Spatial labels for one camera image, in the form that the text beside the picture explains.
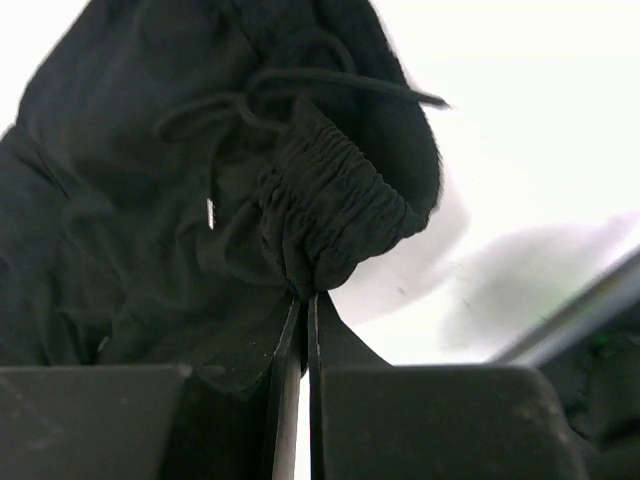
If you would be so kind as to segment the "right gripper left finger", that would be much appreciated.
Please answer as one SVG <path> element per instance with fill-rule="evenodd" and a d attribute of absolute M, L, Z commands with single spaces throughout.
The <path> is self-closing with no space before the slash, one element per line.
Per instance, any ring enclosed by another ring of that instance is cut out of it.
<path fill-rule="evenodd" d="M 5 367 L 5 479 L 290 479 L 300 305 L 282 299 L 226 366 Z"/>

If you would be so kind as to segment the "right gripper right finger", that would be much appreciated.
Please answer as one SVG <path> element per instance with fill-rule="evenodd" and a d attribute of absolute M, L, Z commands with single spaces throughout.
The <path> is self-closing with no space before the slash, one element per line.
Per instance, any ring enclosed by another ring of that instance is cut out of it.
<path fill-rule="evenodd" d="M 584 479 L 558 398 L 536 370 L 394 366 L 339 317 L 308 309 L 315 479 Z"/>

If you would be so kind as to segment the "black trousers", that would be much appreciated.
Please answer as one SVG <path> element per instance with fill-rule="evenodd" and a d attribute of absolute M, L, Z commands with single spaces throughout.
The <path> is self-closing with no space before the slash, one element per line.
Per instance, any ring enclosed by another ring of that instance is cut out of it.
<path fill-rule="evenodd" d="M 91 1 L 1 141 L 1 362 L 267 374 L 294 303 L 422 232 L 424 116 L 366 1 Z"/>

